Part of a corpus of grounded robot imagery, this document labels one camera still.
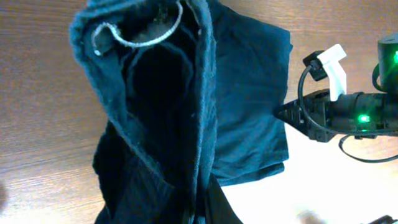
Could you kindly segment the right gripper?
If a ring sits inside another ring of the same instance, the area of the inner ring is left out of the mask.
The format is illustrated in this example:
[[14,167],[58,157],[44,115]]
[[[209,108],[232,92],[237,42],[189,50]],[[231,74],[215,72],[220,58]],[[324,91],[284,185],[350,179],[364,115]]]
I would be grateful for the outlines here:
[[[327,127],[328,118],[326,117],[326,103],[329,99],[328,89],[318,90],[303,97],[303,102],[309,117],[320,126]],[[299,100],[294,100],[277,107],[273,111],[273,115],[277,119],[291,125],[311,140],[329,142],[335,136],[334,133],[324,131],[315,126],[305,116],[300,107]]]

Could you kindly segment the dark blue shorts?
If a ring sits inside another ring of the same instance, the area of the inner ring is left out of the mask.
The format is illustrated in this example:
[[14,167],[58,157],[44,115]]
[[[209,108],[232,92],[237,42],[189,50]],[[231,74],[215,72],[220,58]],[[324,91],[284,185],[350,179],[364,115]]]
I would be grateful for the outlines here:
[[218,1],[89,0],[70,41],[108,119],[96,223],[238,223],[222,187],[284,170],[289,31]]

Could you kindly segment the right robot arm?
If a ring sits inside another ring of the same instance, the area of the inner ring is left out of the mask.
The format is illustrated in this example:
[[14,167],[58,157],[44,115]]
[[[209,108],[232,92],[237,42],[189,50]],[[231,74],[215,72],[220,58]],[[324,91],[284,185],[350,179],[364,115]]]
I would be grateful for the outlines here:
[[311,140],[329,142],[337,134],[360,138],[397,135],[397,34],[377,42],[378,64],[372,74],[377,93],[347,92],[340,65],[340,44],[303,59],[298,98],[274,110],[274,116]]

